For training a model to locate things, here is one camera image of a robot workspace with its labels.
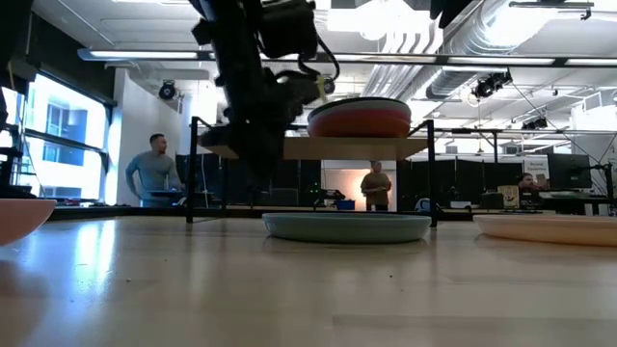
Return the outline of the wooden shelf with black legs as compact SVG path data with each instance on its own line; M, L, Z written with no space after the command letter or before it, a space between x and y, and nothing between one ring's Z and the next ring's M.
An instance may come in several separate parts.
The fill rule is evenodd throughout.
M200 117L190 120L190 153L187 177L187 202L185 219L193 223L195 216L195 185L196 185L196 157L198 146L198 130L202 124L206 128L211 126ZM426 140L411 138L419 130L426 129ZM438 210L436 207L436 179L435 170L435 125L433 120L425 120L408 133L408 138L333 138L333 137L294 137L284 140L283 159L286 160L394 160L400 161L407 157L428 149L429 161L429 216L431 227L438 224ZM208 147L223 159L235 159L237 155L229 148L222 146Z

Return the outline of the terracotta plate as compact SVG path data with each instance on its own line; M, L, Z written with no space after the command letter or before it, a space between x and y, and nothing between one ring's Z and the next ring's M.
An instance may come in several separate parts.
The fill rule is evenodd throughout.
M395 117L368 115L334 115L311 120L311 137L337 138L405 138L410 123Z

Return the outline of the large window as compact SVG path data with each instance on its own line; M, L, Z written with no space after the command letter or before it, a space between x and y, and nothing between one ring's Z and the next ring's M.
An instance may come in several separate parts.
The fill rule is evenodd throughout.
M0 85L0 182L71 204L104 198L110 123L107 105L44 74Z

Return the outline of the black partition curtain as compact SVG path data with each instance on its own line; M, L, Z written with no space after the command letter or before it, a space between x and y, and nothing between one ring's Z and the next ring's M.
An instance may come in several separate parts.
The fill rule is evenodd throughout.
M429 174L428 161L399 161L396 164L397 208L412 211L420 199L428 199L431 176L436 181L438 206L449 208L452 201L478 205L484 193L496 192L501 185L516 185L522 173L521 163L454 159L436 161L433 173Z
M313 206L321 189L319 160L283 160L268 178L253 176L246 163L222 159L214 153L196 157L196 207L219 208L229 205L272 206L273 188L293 188L299 192L297 206Z

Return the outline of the pale peach plate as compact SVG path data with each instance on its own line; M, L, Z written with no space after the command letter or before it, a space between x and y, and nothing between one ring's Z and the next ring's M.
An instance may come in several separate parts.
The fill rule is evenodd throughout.
M617 218L568 215L476 215L489 236L555 244L617 247Z

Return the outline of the black ceiling track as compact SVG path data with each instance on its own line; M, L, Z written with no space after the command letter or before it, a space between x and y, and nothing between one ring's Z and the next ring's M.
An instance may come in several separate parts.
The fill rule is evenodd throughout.
M591 16L591 10L596 6L593 1L570 1L570 0L532 0L532 1L510 1L510 8L520 9L551 9L551 10L568 10L568 11L584 11L580 17L582 20L587 20Z

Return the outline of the sage green plate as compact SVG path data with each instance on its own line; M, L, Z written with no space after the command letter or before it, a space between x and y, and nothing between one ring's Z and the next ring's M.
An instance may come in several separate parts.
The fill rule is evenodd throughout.
M424 237L432 219L421 215L353 212L283 212L262 215L271 236L333 244L397 244Z

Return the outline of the long linear ceiling light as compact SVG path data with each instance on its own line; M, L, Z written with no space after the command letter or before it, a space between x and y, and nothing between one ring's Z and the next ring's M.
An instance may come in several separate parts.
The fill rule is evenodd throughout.
M213 62L213 51L148 51L148 50L92 50L81 48L77 54L83 61L190 61ZM356 65L413 65L439 67L526 67L526 68L617 68L617 57L532 57L532 56L460 56L402 53L334 53L340 64Z

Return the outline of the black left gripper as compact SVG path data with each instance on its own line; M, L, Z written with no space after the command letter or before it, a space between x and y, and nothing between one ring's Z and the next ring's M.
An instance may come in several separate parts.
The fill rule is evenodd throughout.
M316 88L321 74L309 67L274 72L263 67L259 73L220 76L228 107L227 125L209 127L198 139L202 147L230 147L256 177L274 174L283 157L284 131L304 107L319 99ZM264 127L241 127L243 125Z

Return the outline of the dark desktop monitor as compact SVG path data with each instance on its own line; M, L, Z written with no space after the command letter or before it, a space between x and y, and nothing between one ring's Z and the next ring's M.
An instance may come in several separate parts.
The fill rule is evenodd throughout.
M549 182L552 190L591 189L590 161L583 154L549 154Z

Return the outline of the black aluminium table frame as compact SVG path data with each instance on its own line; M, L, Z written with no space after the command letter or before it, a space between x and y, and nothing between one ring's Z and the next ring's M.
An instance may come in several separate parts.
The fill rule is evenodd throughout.
M74 207L58 206L49 217L49 221L74 221L88 219L105 219L116 217L181 217L185 218L189 210L184 207L132 207L132 206L96 206ZM365 211L337 210L335 208L310 208L292 206L246 206L228 205L226 209L219 208L194 208L192 210L193 221L199 218L243 218L260 219L265 213L351 213L365 214ZM556 216L551 210L540 210L538 213L530 211L506 211L472 209L445 209L437 214L438 222L470 222L475 215L524 215L524 216Z

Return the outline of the dark office desk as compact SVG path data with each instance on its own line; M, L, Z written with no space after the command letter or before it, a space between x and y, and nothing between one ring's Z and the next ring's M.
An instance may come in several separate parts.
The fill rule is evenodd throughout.
M542 208L556 214L612 216L617 213L617 200L604 195L579 191L545 191L539 195Z

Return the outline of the person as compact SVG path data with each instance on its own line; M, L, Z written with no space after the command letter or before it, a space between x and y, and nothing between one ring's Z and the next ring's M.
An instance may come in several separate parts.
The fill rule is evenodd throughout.
M371 170L367 173L361 183L361 191L365 197L365 208L367 211L388 211L391 181L382 171L380 161L370 162Z
M149 138L150 150L136 155L127 165L124 176L129 191L138 198L142 207L166 207L172 202L167 197L154 196L153 191L181 190L175 161L167 151L164 134Z
M540 205L542 203L539 188L530 173L522 173L518 177L517 184L521 206Z

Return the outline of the cardboard box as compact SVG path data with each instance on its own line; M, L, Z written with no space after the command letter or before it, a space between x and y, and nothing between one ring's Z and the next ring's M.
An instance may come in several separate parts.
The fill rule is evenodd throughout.
M517 185L501 185L497 187L497 191L502 194L505 209L520 208L520 193Z

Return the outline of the silver ventilation duct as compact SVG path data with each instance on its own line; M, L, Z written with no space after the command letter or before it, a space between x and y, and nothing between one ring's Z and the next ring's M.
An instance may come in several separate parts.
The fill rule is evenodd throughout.
M463 18L445 29L431 20L407 32L387 33L384 53L443 55L508 55L535 36L546 24L544 17L511 7L517 0L471 0ZM385 96L402 101L446 99L475 77L475 71L435 66L384 65L373 68L363 96Z

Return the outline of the white wall poster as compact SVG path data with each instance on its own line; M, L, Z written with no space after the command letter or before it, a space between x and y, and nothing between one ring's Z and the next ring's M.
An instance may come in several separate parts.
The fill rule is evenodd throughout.
M536 183L548 180L550 178L548 158L546 156L525 157L523 160L523 171L531 174Z

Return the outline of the light pink plate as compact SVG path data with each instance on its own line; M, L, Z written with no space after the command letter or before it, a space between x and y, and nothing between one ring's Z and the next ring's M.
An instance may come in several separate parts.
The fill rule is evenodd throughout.
M0 199L0 246L28 236L50 217L54 200Z

